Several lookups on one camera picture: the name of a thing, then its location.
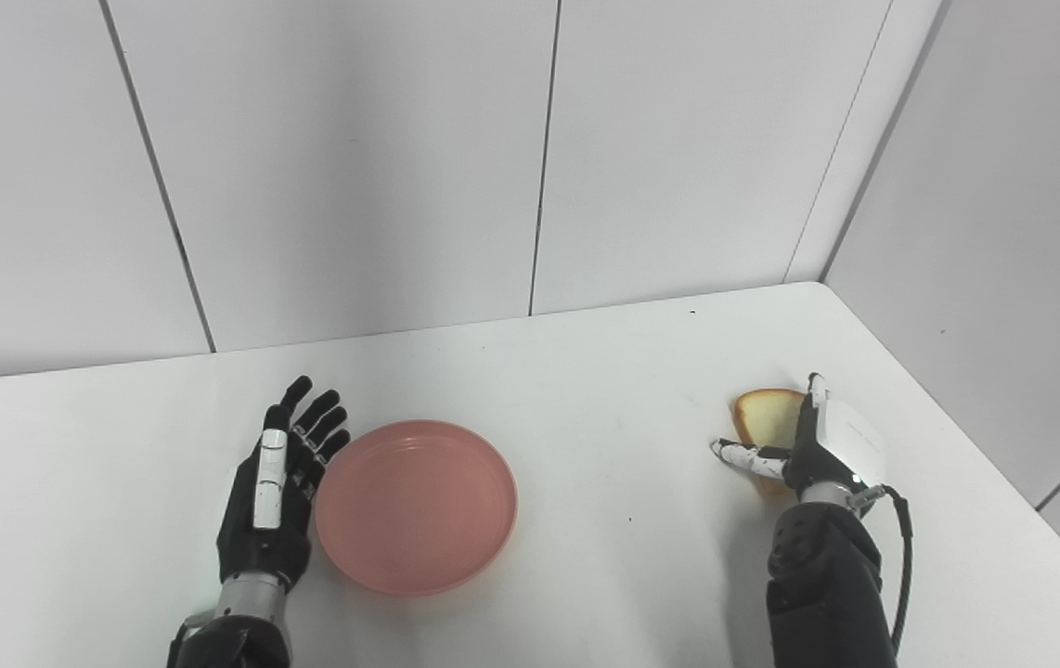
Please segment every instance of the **slice of bread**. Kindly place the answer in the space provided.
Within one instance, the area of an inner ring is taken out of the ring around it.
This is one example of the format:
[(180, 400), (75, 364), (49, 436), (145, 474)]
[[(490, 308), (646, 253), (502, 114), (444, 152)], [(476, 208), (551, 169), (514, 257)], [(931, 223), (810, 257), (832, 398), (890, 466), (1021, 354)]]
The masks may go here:
[[(806, 394), (793, 389), (755, 389), (737, 399), (732, 422), (741, 441), (777, 449), (794, 447), (798, 409)], [(789, 487), (773, 478), (756, 477), (757, 489), (764, 495), (789, 492)]]

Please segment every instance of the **wall seam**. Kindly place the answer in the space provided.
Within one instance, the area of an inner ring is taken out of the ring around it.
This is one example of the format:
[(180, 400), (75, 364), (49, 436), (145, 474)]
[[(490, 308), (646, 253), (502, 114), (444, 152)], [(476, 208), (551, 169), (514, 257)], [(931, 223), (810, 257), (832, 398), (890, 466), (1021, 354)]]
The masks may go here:
[(542, 171), (538, 173), (538, 212), (534, 219), (534, 260), (530, 263), (530, 305), (527, 316), (534, 315), (534, 284), (538, 280), (538, 242), (542, 241), (542, 199), (547, 191), (547, 150), (550, 147), (550, 113), (555, 105), (555, 64), (559, 60), (559, 21), (564, 15), (564, 0), (555, 3), (555, 35), (550, 46), (550, 81), (547, 84), (547, 123), (542, 133)]
[(152, 163), (152, 173), (155, 175), (155, 182), (160, 192), (162, 209), (166, 212), (167, 223), (171, 225), (171, 233), (175, 238), (175, 247), (179, 253), (179, 263), (183, 266), (183, 274), (188, 279), (188, 288), (191, 291), (191, 300), (196, 307), (196, 316), (199, 318), (199, 327), (205, 332), (205, 341), (208, 344), (208, 352), (216, 352), (216, 344), (213, 341), (213, 331), (208, 326), (208, 315), (205, 313), (205, 303), (199, 299), (199, 291), (196, 287), (195, 275), (191, 271), (191, 261), (188, 259), (188, 249), (183, 245), (183, 234), (179, 232), (179, 225), (175, 218), (175, 208), (171, 206), (171, 197), (166, 193), (166, 183), (162, 180), (162, 170), (155, 152), (155, 144), (152, 143), (152, 133), (146, 127), (146, 118), (143, 116), (143, 107), (138, 101), (138, 92), (135, 90), (135, 80), (130, 75), (130, 65), (126, 63), (126, 51), (122, 48), (122, 38), (118, 35), (118, 24), (113, 20), (113, 12), (109, 8), (109, 0), (98, 0), (101, 3), (101, 15), (105, 17), (105, 27), (109, 30), (109, 39), (113, 41), (113, 51), (118, 55), (118, 67), (122, 69), (122, 77), (126, 84), (126, 92), (130, 95), (130, 105), (135, 109), (135, 122), (138, 123), (138, 130), (143, 137), (143, 146), (146, 148), (146, 157)]
[(827, 283), (827, 274), (831, 271), (831, 266), (835, 263), (835, 257), (840, 253), (840, 246), (844, 245), (844, 238), (847, 236), (848, 229), (852, 227), (852, 219), (855, 219), (855, 212), (861, 208), (864, 195), (868, 193), (869, 183), (872, 182), (872, 175), (876, 173), (877, 166), (881, 164), (885, 147), (889, 146), (889, 139), (893, 136), (894, 128), (898, 126), (900, 116), (902, 116), (902, 111), (905, 109), (905, 102), (908, 101), (908, 96), (911, 96), (914, 90), (914, 85), (917, 84), (917, 77), (922, 73), (922, 67), (930, 55), (930, 50), (934, 47), (934, 40), (938, 37), (938, 31), (941, 30), (947, 12), (951, 10), (951, 2), (952, 0), (942, 0), (938, 4), (938, 10), (934, 14), (934, 20), (930, 22), (930, 30), (925, 34), (924, 41), (922, 41), (922, 50), (919, 51), (917, 58), (914, 59), (914, 67), (908, 72), (908, 77), (905, 80), (905, 85), (898, 98), (898, 105), (894, 107), (894, 111), (889, 115), (889, 122), (885, 124), (884, 130), (881, 131), (881, 139), (877, 141), (872, 159), (869, 160), (869, 168), (864, 170), (864, 178), (861, 179), (861, 186), (856, 188), (855, 196), (852, 197), (852, 204), (847, 208), (847, 215), (844, 216), (844, 225), (841, 226), (840, 235), (835, 236), (835, 244), (832, 245), (831, 253), (827, 256), (824, 269), (818, 275), (818, 283)]

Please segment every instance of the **white wall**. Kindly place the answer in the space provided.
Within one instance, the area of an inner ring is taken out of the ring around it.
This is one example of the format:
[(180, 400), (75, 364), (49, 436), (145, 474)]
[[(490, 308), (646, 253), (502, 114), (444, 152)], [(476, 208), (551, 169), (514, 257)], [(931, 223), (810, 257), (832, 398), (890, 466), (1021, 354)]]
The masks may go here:
[(1056, 489), (1060, 3), (952, 5), (827, 283), (1026, 498)]
[(534, 312), (780, 283), (886, 5), (564, 0)]
[[(111, 0), (219, 350), (806, 279), (935, 4)], [(101, 7), (0, 0), (0, 373), (204, 350)]]
[(207, 350), (101, 10), (0, 0), (0, 375)]
[(524, 316), (555, 0), (113, 0), (217, 350)]

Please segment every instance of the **fingertip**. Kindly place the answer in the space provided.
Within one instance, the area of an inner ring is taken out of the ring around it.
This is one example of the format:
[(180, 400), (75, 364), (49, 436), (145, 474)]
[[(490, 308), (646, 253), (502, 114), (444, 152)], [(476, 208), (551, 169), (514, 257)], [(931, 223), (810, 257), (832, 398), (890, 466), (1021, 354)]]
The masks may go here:
[(296, 377), (292, 386), (287, 388), (287, 393), (283, 394), (283, 401), (281, 405), (287, 407), (292, 412), (295, 411), (295, 407), (300, 405), (306, 393), (311, 391), (311, 379), (306, 375), (300, 375)]
[(266, 418), (262, 421), (263, 428), (279, 428), (287, 432), (292, 426), (292, 409), (285, 405), (276, 404), (266, 409)]

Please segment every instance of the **robotic hand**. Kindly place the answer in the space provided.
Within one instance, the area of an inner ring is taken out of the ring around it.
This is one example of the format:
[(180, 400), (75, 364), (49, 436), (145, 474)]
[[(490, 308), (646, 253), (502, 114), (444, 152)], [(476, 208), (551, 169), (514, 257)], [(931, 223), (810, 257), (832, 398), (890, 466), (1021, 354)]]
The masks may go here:
[[(872, 426), (810, 375), (794, 447), (712, 442), (726, 464), (785, 482), (798, 504), (777, 521), (765, 592), (777, 668), (895, 668), (908, 600), (913, 529), (908, 505), (884, 484)], [(904, 540), (893, 633), (881, 603), (881, 551), (861, 524), (883, 495), (894, 499)]]
[(266, 410), (262, 437), (237, 465), (216, 535), (220, 597), (189, 617), (171, 643), (167, 668), (288, 668), (283, 609), (308, 566), (311, 498), (328, 461), (349, 441), (348, 414), (330, 389), (292, 426), (311, 390), (301, 375)]

